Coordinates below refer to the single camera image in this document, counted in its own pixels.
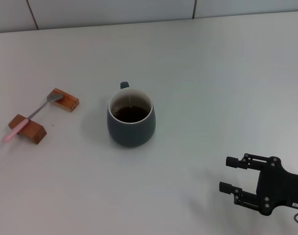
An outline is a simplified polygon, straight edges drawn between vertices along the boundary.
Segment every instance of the coffee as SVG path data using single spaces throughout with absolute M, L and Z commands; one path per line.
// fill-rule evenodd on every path
M 128 106 L 119 109 L 114 113 L 114 117 L 123 122 L 137 122 L 145 119 L 149 112 L 138 106 Z

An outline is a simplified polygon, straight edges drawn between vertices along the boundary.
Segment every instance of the white table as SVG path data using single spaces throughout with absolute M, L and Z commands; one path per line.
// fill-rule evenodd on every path
M 147 92 L 157 128 L 115 144 L 106 126 L 121 81 Z M 0 34 L 0 140 L 53 88 L 80 100 L 34 120 L 39 145 L 0 144 L 0 235 L 298 234 L 219 182 L 255 193 L 258 171 L 226 156 L 278 156 L 298 174 L 298 12 Z

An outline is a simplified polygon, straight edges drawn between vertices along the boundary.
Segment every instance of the mug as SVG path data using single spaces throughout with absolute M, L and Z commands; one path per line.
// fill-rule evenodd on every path
M 153 103 L 146 93 L 130 88 L 128 82 L 122 82 L 120 89 L 109 101 L 107 113 L 109 133 L 117 143 L 136 147 L 146 143 L 155 131 L 156 119 Z M 126 107 L 142 108 L 148 115 L 136 122 L 118 120 L 115 114 Z

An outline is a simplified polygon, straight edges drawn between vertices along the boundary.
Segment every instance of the metal spoon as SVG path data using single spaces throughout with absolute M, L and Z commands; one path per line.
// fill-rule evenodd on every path
M 22 130 L 22 128 L 24 126 L 27 125 L 27 123 L 29 123 L 29 121 L 40 111 L 43 109 L 44 106 L 46 106 L 46 104 L 48 104 L 49 102 L 52 102 L 52 101 L 56 101 L 56 100 L 59 100 L 61 98 L 63 98 L 64 95 L 62 94 L 50 94 L 47 96 L 46 98 L 46 103 L 44 103 L 39 109 L 37 109 L 36 111 L 34 111 L 29 117 L 27 117 L 26 119 L 24 119 L 23 121 L 21 121 L 17 126 L 15 126 L 12 131 L 10 133 L 8 133 L 7 135 L 5 135 L 3 138 L 2 138 L 2 141 L 3 142 L 8 142 L 10 141 L 20 130 Z

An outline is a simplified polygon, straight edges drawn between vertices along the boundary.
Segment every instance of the white wall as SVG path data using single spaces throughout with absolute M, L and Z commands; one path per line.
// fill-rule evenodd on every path
M 197 0 L 195 18 L 298 11 L 298 0 Z
M 25 0 L 0 0 L 0 33 L 35 29 Z
M 39 29 L 191 19 L 194 0 L 29 0 Z

